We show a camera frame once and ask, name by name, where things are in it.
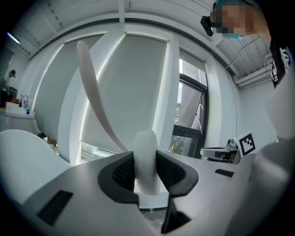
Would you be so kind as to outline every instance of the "white wall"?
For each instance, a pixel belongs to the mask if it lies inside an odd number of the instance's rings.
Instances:
[[[6,71],[9,67],[9,64],[14,56],[14,52],[7,48],[6,46],[3,46],[0,48],[0,78],[6,77]]]
[[[206,61],[209,119],[205,147],[223,147],[241,132],[240,95],[232,76],[215,59]]]
[[[6,71],[5,76],[11,71],[15,70],[16,75],[15,78],[11,78],[9,82],[10,87],[14,87],[15,89],[18,90],[20,89],[20,84],[22,82],[23,76],[25,74],[25,71],[29,65],[29,57],[25,56],[23,53],[16,52],[8,66],[8,69]]]
[[[277,139],[277,133],[265,110],[273,92],[271,81],[240,90],[242,128],[244,131],[252,132],[256,147],[254,153]]]

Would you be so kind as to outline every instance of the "black slot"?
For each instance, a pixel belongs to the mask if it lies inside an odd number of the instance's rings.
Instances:
[[[138,204],[138,195],[133,192],[135,181],[133,152],[120,153],[117,156],[121,158],[100,171],[98,184],[115,202]]]
[[[226,171],[226,170],[221,170],[221,169],[216,170],[215,173],[218,173],[220,175],[224,175],[227,177],[232,177],[234,175],[234,172],[232,172],[232,171]]]
[[[156,158],[157,173],[171,197],[185,196],[197,184],[199,175],[193,167],[161,151]]]
[[[169,233],[180,226],[188,223],[190,218],[183,212],[179,212],[174,205],[173,199],[169,196],[168,209],[166,212],[165,221],[162,225],[162,234]]]
[[[38,217],[53,226],[71,197],[73,193],[60,190],[38,213]]]

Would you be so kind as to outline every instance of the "window frame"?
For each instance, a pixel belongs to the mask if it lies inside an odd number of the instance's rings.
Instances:
[[[205,86],[204,84],[192,79],[191,77],[182,74],[182,73],[179,73],[179,81],[186,86],[189,86],[199,92],[202,92],[203,98],[200,99],[200,104],[203,99],[203,103],[204,103],[203,124],[202,124],[202,130],[195,130],[192,128],[187,128],[187,127],[175,124],[173,127],[172,135],[192,138],[192,142],[191,142],[190,148],[189,148],[189,156],[192,156],[193,158],[201,159],[200,150],[201,150],[201,148],[204,147],[205,140],[206,140],[206,134],[207,134],[207,128],[208,128],[208,117],[209,117],[208,87]]]

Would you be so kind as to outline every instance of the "ceiling beam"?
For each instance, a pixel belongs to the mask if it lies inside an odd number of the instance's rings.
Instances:
[[[213,45],[213,43],[207,37],[205,38],[198,31],[193,30],[184,24],[176,22],[172,19],[165,18],[164,16],[155,16],[155,15],[149,15],[147,13],[130,12],[129,10],[125,11],[125,17],[126,18],[133,18],[133,19],[144,19],[144,20],[151,21],[151,22],[158,22],[159,24],[167,25],[167,26],[170,26],[174,29],[179,29],[183,33],[195,38],[202,45],[206,45],[210,49],[209,51],[212,51],[211,53],[213,55],[216,54],[215,57],[218,57],[219,60],[223,61],[223,64],[228,65],[229,63],[231,63],[231,61],[215,45]],[[114,19],[114,18],[119,18],[119,14],[118,13],[110,13],[110,14],[99,15],[96,17],[92,17],[92,18],[88,18],[88,19],[79,21],[75,24],[72,24],[69,27],[66,27],[65,29],[62,29],[56,35],[53,35],[51,38],[49,38],[48,40],[43,42],[39,49],[45,47],[48,43],[54,41],[59,35],[65,34],[67,31],[73,30],[76,27],[81,27],[82,25],[89,24],[91,22],[98,22],[101,20]],[[37,52],[38,51],[36,50],[35,52],[31,53],[31,58]],[[232,69],[232,71],[234,72],[234,74],[238,78],[241,78],[239,72],[237,71],[237,69],[235,68],[234,65],[230,65],[230,68]]]
[[[59,31],[61,31],[62,30],[61,25],[59,24],[55,15],[51,11],[47,2],[45,0],[39,0],[37,1],[37,5],[42,15],[44,16],[45,20],[49,23],[49,26],[51,27],[53,32],[57,34]]]
[[[219,33],[213,34],[212,37],[210,38],[210,41],[214,46],[217,46],[222,40],[223,40],[222,34],[219,34]]]
[[[25,52],[24,49],[22,49],[21,46],[19,46],[19,44],[17,44],[16,42],[14,42],[11,38],[7,38],[7,40],[4,42],[5,47],[9,48],[11,51],[13,51],[14,53],[21,53],[24,56],[26,56],[27,58],[29,58],[29,54],[27,52]]]
[[[239,41],[240,41],[241,45],[244,47],[244,46],[245,46],[245,43],[243,42],[243,40],[239,40]],[[251,53],[249,52],[249,50],[248,50],[247,47],[245,47],[244,49],[245,49],[245,51],[246,51],[246,53],[247,53],[247,55],[248,55],[248,57],[249,57],[249,59],[250,59],[250,61],[251,61],[251,64],[252,64],[252,66],[253,66],[254,71],[257,71],[257,68],[256,68],[256,66],[255,66],[255,63],[254,63],[254,60],[253,60],[253,58],[252,58]]]
[[[12,31],[13,34],[16,36],[20,35],[23,37],[30,45],[32,45],[34,48],[38,48],[40,44],[36,41],[36,39],[21,25],[17,26]]]
[[[129,0],[118,0],[119,20],[125,22],[125,12],[129,9]]]

